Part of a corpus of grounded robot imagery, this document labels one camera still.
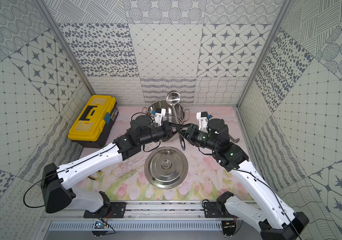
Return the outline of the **stainless steel ladle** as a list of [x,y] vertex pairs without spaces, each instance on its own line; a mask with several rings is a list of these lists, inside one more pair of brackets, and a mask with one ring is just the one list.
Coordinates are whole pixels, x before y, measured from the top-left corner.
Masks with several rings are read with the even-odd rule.
[[[175,110],[175,106],[179,103],[180,101],[180,94],[177,91],[170,91],[169,93],[167,93],[166,96],[166,102],[172,107],[172,113],[174,115],[175,121],[177,124],[181,124],[181,121],[179,120],[179,117],[177,115],[177,111]],[[177,130],[178,134],[179,134],[179,142],[180,142],[180,146],[181,149],[183,151],[185,151],[185,141],[184,138],[182,136],[182,134],[180,133],[180,130]]]

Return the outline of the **yellow black toolbox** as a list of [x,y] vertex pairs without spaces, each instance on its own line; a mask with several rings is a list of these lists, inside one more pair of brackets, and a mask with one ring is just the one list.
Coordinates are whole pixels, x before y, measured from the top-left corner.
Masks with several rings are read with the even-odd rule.
[[116,98],[94,95],[70,128],[68,138],[84,148],[100,149],[107,142],[118,115]]

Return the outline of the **stainless steel pot lid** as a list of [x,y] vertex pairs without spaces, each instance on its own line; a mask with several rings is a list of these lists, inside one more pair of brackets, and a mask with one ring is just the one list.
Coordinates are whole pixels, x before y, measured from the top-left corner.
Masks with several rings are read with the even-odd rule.
[[188,173],[188,160],[184,153],[174,147],[162,147],[153,151],[145,163],[145,176],[158,189],[179,186]]

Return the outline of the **yellow handled pliers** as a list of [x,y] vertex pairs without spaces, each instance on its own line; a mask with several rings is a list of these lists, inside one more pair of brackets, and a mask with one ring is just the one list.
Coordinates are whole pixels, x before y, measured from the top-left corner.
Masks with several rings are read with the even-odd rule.
[[93,181],[98,181],[99,178],[102,176],[102,174],[103,174],[102,171],[97,171],[97,172],[96,172],[96,175],[97,175],[97,176],[90,175],[90,176],[88,176],[88,178],[89,178],[90,180],[93,180]]

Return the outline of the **aluminium mounting rail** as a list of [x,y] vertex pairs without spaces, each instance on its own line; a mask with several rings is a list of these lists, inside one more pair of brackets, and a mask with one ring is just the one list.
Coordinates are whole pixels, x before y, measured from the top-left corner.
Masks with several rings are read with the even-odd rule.
[[[124,201],[125,207],[118,209],[117,201],[112,201],[113,210],[104,220],[198,220],[205,219],[211,208],[203,208],[202,201]],[[43,213],[42,220],[80,221],[85,210],[65,209],[57,213]]]

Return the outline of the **grey hex key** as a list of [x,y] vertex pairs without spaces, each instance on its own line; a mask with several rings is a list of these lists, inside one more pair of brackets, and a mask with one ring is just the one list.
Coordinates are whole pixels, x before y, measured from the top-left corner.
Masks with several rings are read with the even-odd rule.
[[231,140],[232,142],[234,142],[234,143],[238,143],[238,142],[240,141],[240,138],[234,138],[234,137],[232,137],[231,135],[229,135],[229,138],[230,138],[230,140]]

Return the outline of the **left circuit board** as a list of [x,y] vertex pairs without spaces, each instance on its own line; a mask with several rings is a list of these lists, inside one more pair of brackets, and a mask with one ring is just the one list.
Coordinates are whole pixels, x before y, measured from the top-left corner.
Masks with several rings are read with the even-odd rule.
[[106,229],[107,225],[104,222],[96,221],[94,229]]

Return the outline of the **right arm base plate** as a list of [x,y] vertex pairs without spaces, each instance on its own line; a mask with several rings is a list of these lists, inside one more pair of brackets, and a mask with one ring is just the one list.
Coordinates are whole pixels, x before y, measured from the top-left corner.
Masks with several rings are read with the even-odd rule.
[[230,218],[227,212],[224,211],[224,208],[221,204],[217,202],[209,202],[209,201],[202,201],[202,207],[204,210],[205,218]]

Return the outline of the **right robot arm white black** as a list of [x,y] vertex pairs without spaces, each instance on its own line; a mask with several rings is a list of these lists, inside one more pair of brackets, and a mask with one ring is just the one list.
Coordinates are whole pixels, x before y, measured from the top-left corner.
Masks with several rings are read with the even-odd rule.
[[211,151],[212,157],[233,175],[256,201],[254,208],[226,191],[216,199],[215,210],[222,216],[234,216],[260,232],[264,240],[295,240],[309,223],[303,212],[296,212],[279,198],[264,181],[243,149],[232,142],[222,119],[211,119],[201,131],[195,124],[177,128],[181,137],[197,148]]

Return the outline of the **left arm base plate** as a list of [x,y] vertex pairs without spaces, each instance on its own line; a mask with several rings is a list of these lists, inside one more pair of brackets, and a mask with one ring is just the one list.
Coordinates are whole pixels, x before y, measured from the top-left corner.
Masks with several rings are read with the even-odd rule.
[[85,219],[122,219],[126,211],[126,202],[110,202],[109,204],[103,205],[95,213],[85,211],[83,218]]

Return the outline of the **circuit board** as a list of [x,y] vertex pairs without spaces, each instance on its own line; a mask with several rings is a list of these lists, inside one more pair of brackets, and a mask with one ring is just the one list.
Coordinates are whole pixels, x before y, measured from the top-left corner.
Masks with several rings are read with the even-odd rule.
[[104,222],[96,221],[94,229],[106,229],[107,225]]
[[222,221],[222,232],[225,237],[232,237],[237,230],[237,225],[234,221]]

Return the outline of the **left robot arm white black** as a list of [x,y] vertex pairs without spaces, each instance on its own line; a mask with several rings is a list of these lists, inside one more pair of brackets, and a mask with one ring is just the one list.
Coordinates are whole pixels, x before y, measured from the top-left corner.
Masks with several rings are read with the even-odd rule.
[[98,170],[136,155],[144,145],[166,142],[176,133],[173,131],[176,124],[164,121],[156,127],[152,118],[145,115],[132,120],[130,125],[124,135],[88,156],[60,166],[48,164],[44,167],[41,190],[46,213],[78,209],[100,218],[111,213],[112,206],[106,193],[82,191],[76,187],[77,183]]

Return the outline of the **right circuit board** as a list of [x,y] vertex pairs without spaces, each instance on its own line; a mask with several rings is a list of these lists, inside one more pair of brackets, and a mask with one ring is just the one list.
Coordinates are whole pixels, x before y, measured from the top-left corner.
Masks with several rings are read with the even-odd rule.
[[232,237],[237,230],[237,225],[234,221],[222,221],[222,232],[225,237]]

